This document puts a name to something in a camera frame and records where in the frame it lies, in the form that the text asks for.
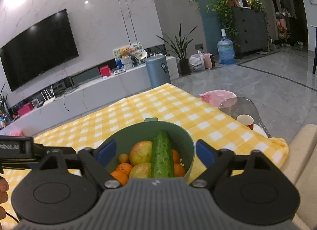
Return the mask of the person's hand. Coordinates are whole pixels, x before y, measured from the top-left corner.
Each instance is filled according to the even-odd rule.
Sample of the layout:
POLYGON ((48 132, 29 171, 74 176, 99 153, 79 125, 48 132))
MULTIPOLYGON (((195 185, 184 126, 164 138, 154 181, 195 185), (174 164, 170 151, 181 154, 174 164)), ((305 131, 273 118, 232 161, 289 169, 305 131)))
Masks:
MULTIPOLYGON (((3 177, 0 177, 0 204, 3 204, 8 201, 8 190, 9 184, 7 180, 3 177)), ((0 207, 0 219, 4 219, 7 216, 7 213, 3 207, 0 207)))

